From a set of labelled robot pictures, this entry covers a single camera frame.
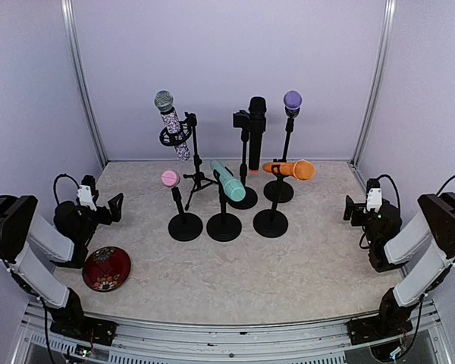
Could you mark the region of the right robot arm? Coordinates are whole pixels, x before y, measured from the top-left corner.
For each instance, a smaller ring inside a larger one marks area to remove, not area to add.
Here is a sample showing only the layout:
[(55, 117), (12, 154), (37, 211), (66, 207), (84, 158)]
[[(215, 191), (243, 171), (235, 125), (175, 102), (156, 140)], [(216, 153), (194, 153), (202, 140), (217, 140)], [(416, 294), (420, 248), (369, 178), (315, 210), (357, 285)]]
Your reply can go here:
[(384, 294), (377, 315), (349, 321), (353, 344), (411, 331), (410, 314), (455, 264), (455, 193), (423, 194), (418, 204), (419, 212), (403, 226), (399, 209), (383, 199), (379, 188), (369, 191), (365, 204), (346, 198), (344, 220), (362, 227), (377, 272), (402, 268), (427, 246), (407, 276)]

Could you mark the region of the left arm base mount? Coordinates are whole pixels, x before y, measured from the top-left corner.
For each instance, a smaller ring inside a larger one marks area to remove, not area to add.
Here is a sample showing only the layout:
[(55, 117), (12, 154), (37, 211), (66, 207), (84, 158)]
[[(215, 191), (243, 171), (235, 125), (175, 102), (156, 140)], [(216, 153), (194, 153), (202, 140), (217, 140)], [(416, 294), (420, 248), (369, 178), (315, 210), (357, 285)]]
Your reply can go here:
[(53, 322), (50, 330), (65, 337), (110, 347), (118, 324), (104, 319), (86, 317), (80, 324)]

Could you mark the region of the black stand of teal microphone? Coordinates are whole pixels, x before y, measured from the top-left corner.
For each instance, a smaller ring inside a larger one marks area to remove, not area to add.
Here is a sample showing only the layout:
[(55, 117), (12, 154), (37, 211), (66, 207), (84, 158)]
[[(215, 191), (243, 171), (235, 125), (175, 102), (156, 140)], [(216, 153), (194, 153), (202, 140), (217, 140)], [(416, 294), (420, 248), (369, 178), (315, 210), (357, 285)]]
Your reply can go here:
[(228, 198), (221, 184), (220, 174), (214, 171), (214, 177), (218, 183), (220, 212), (208, 220), (207, 233), (213, 240), (227, 243), (239, 237), (242, 224), (236, 215), (227, 212)]

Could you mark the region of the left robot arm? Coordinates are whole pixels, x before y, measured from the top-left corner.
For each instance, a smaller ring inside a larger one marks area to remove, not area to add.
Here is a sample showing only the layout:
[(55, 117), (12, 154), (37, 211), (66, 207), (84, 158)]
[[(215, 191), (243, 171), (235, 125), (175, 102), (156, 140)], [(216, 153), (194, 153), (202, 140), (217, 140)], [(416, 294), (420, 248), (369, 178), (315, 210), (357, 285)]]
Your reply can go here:
[(79, 295), (61, 283), (36, 255), (39, 250), (56, 266), (82, 268), (87, 256), (86, 242), (92, 236), (92, 219), (80, 230), (80, 238), (61, 234), (37, 211), (35, 196), (0, 195), (0, 263), (45, 310), (46, 332), (79, 340), (92, 339), (109, 345), (118, 324), (85, 315)]

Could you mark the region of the orange microphone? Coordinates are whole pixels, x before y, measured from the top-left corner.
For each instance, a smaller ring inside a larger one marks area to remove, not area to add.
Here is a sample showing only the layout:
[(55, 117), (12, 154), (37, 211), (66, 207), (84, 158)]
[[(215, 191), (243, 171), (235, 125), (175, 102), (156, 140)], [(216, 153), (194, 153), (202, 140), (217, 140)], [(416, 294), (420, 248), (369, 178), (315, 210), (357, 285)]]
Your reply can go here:
[(311, 180), (315, 176), (315, 166), (307, 160), (296, 162), (270, 162), (262, 166), (263, 171), (285, 177), (293, 177), (296, 180)]

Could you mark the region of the black stand of pink microphone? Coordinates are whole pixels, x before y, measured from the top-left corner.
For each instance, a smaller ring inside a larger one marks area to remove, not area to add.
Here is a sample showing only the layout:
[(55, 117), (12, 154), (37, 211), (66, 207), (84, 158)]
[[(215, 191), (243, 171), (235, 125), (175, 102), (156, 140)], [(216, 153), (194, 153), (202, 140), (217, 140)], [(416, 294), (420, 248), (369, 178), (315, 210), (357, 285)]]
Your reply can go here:
[(169, 221), (168, 233), (180, 242), (196, 239), (203, 230), (202, 220), (197, 215), (184, 211), (178, 187), (172, 187), (171, 192), (177, 206), (177, 214)]

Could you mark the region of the pink microphone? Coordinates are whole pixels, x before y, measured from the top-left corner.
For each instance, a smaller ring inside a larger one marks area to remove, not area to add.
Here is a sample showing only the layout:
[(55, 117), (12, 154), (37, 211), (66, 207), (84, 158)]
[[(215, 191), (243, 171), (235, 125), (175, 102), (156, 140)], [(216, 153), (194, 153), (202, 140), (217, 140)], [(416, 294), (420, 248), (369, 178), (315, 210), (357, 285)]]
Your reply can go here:
[(180, 175), (176, 171), (164, 171), (161, 175), (161, 182), (167, 188), (174, 188), (180, 183)]

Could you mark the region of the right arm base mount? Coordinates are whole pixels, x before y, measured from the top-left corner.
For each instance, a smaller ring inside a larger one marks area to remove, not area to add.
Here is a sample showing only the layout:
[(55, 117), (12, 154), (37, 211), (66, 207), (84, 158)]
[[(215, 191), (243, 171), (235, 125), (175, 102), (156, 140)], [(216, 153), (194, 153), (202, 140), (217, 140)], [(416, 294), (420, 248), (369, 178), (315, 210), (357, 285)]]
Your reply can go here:
[(351, 319), (347, 323), (347, 330), (352, 345), (366, 344), (372, 341), (385, 339), (411, 331), (413, 325), (410, 320), (386, 324), (375, 316)]

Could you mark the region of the teal microphone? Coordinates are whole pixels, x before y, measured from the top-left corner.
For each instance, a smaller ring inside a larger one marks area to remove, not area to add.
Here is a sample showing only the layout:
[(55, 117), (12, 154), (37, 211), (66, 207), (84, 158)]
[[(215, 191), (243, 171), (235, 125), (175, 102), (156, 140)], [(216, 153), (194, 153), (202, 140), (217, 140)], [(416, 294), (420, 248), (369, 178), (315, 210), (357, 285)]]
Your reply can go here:
[(220, 161), (211, 160), (209, 165), (212, 172), (219, 174), (219, 182), (223, 187), (225, 195), (234, 202), (242, 201), (246, 196), (244, 185)]

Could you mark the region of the black stand of orange microphone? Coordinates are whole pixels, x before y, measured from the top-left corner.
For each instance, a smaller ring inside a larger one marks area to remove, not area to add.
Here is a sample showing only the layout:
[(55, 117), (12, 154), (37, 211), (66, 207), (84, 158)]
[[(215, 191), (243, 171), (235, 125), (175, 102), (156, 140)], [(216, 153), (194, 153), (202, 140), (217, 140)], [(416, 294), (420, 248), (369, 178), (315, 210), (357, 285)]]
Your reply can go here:
[(276, 176), (275, 194), (271, 208), (264, 209), (256, 214), (253, 219), (253, 227), (255, 231), (263, 237), (278, 238), (284, 235), (288, 229), (288, 220), (286, 216), (278, 211), (281, 185), (284, 178), (281, 173), (281, 164), (273, 164), (271, 166), (271, 172)]

